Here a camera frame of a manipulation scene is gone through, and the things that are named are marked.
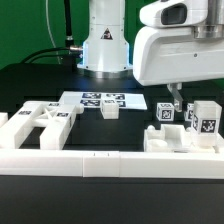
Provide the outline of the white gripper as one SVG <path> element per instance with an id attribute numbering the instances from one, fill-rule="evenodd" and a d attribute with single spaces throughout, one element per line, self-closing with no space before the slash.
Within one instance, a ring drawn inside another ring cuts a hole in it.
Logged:
<path id="1" fill-rule="evenodd" d="M 181 112 L 181 83 L 224 78 L 224 39 L 195 39 L 189 27 L 143 27 L 134 43 L 133 74 L 143 86 L 168 84 Z"/>

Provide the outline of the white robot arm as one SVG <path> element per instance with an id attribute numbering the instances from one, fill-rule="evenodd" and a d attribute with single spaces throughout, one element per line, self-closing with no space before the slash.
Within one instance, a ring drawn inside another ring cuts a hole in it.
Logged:
<path id="1" fill-rule="evenodd" d="M 143 86 L 166 84 L 182 109 L 184 82 L 224 78 L 224 0 L 156 0 L 140 9 L 134 49 L 124 38 L 124 0 L 90 0 L 80 67 L 97 78 L 131 69 Z"/>

